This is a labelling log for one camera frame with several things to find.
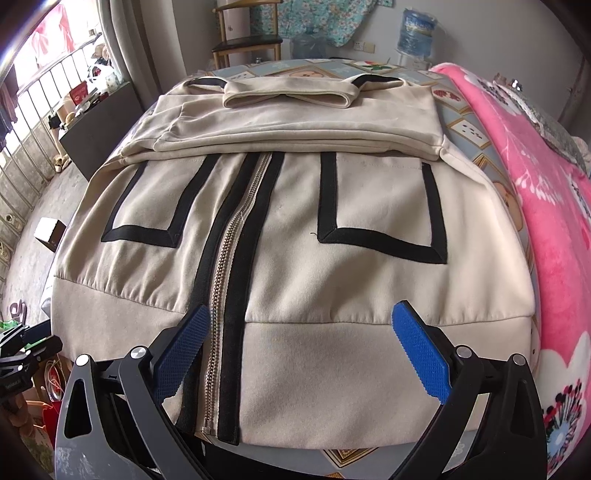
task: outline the chair seat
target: chair seat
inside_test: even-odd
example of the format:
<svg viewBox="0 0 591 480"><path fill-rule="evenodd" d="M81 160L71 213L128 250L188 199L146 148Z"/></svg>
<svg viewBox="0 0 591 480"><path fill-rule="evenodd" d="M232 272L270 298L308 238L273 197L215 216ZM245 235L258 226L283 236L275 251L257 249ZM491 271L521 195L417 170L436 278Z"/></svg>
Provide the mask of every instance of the chair seat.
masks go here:
<svg viewBox="0 0 591 480"><path fill-rule="evenodd" d="M255 47L257 45L274 45L282 42L283 39L279 35L251 35L250 37L233 38L223 41L213 47L212 52Z"/></svg>

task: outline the water bottle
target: water bottle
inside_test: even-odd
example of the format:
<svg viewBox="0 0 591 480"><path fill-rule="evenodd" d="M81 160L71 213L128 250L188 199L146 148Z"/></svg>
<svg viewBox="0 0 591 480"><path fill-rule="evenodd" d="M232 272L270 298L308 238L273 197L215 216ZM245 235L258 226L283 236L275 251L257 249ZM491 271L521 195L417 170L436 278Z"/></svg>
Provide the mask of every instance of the water bottle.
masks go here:
<svg viewBox="0 0 591 480"><path fill-rule="evenodd" d="M422 59L427 58L431 55L432 35L436 25L437 19L431 15L404 9L398 51Z"/></svg>
<svg viewBox="0 0 591 480"><path fill-rule="evenodd" d="M307 27L306 33L296 35L291 40L292 59L325 59L326 38L313 27Z"/></svg>

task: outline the floral curtain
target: floral curtain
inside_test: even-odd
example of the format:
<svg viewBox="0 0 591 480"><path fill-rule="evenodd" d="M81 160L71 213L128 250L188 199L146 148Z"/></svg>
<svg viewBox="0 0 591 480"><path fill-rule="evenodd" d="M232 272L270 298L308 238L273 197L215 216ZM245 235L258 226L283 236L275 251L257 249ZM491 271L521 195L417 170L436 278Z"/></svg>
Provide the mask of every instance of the floral curtain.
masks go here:
<svg viewBox="0 0 591 480"><path fill-rule="evenodd" d="M393 0L285 0L278 5L279 35L293 38L308 27L321 31L335 47L345 45L375 5ZM273 32L272 5L251 8L251 34Z"/></svg>

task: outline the concrete floor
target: concrete floor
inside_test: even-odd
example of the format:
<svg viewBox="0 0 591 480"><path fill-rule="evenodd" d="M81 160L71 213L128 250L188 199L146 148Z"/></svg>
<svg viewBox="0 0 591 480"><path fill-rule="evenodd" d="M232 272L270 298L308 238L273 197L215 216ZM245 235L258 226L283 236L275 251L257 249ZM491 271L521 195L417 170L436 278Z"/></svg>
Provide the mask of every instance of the concrete floor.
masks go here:
<svg viewBox="0 0 591 480"><path fill-rule="evenodd" d="M35 228L41 217L57 218L68 225L87 185L86 179L71 163L64 171L56 174L43 191L12 256L2 298L2 315L5 319L10 318L10 304L23 300L28 308L28 325L47 320L39 303L55 254L35 239Z"/></svg>

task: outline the bed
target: bed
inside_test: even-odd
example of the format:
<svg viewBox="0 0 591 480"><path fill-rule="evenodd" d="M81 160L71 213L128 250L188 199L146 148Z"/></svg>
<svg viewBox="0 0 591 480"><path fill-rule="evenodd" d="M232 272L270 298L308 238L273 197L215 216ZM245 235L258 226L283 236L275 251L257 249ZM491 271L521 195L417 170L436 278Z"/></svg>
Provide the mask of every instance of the bed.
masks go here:
<svg viewBox="0 0 591 480"><path fill-rule="evenodd" d="M577 166L548 148L502 91L455 65L425 71L365 61L319 59L209 72L230 80L257 76L342 79L360 73L379 73L429 86L446 135L490 178L505 200L535 290L530 366L544 409L551 475L569 457L590 423L586 400L591 348L589 322L583 313L589 310L584 287L591 281L591 262L584 256L591 245L591 184ZM557 229L562 235L555 235ZM556 285L564 282L567 286L554 294ZM565 316L571 319L568 327ZM463 461L474 435L464 433L449 468ZM335 478L375 479L387 478L413 446L298 450L214 443L282 468Z"/></svg>

